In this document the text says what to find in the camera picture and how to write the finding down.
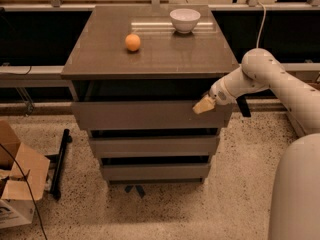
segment floor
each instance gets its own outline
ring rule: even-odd
[[[0,107],[19,138],[43,154],[59,149],[69,128],[62,197],[38,202],[48,239],[267,239],[273,180],[279,159],[297,136],[284,111],[234,112],[204,184],[143,185],[146,195],[108,187],[68,105]],[[44,239],[39,220],[0,231],[0,239]]]

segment gray drawer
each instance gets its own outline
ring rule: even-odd
[[[108,181],[170,180],[206,178],[210,165],[144,165],[135,167],[101,167],[101,173]]]
[[[196,115],[196,101],[75,102],[72,110],[81,130],[226,127],[232,105]]]
[[[89,140],[97,158],[107,157],[152,157],[152,156],[208,156],[215,153],[220,138],[128,138]]]

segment brown desk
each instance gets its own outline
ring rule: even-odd
[[[169,17],[185,7],[201,14],[187,35]],[[134,53],[124,43],[131,32],[141,38]],[[232,107],[195,115],[192,106],[238,66],[207,6],[97,6],[62,77],[109,183],[202,181]]]

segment cardboard box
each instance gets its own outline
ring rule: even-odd
[[[42,154],[21,143],[10,125],[0,121],[0,143],[13,155],[27,176],[33,197],[43,195],[50,161]],[[10,170],[0,198],[0,228],[30,224],[34,204],[19,167],[0,146],[0,169]]]

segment bowl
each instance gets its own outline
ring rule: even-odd
[[[193,9],[176,9],[170,12],[173,27],[182,34],[190,33],[198,24],[200,13]]]

